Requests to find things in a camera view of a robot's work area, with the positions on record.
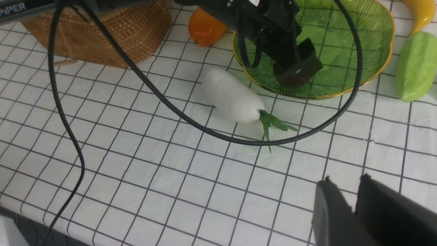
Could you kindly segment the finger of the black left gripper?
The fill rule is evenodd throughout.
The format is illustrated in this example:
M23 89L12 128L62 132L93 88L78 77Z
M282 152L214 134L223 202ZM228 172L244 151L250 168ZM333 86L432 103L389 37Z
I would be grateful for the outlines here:
M273 74L281 86L288 88L302 87L311 79L308 64L304 61L298 61L288 65L274 63Z
M316 49L310 38L301 41L297 46L296 74L316 74L323 69Z

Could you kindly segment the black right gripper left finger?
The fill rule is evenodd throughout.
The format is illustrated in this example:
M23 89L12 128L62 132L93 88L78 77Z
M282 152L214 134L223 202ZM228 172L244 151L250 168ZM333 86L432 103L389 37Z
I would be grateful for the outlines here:
M338 187L327 177L317 182L312 226L317 246L375 246Z

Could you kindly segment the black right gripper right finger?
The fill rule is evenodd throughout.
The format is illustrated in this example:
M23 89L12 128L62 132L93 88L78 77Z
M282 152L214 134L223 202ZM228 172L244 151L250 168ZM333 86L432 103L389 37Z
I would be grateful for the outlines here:
M383 246L435 246L437 215L365 174L360 178L355 215Z

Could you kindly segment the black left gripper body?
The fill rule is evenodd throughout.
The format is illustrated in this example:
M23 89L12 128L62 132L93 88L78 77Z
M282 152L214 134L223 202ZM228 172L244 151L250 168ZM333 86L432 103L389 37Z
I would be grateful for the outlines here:
M184 6L198 6L256 45L278 64L298 61L296 39L300 7L294 0L177 0Z

